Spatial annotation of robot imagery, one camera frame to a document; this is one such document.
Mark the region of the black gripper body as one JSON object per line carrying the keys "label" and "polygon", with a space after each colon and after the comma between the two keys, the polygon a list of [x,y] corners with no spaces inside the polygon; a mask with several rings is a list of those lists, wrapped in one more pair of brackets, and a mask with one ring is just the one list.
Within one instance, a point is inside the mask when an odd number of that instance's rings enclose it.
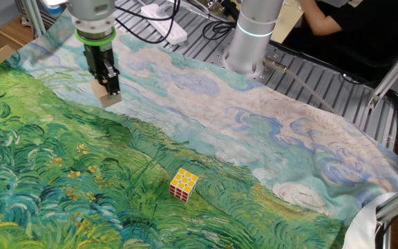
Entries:
{"label": "black gripper body", "polygon": [[102,82],[102,69],[103,61],[108,60],[114,65],[113,49],[111,44],[105,44],[102,46],[84,46],[84,55],[88,63],[88,70],[90,68],[96,69],[98,72],[99,82]]}

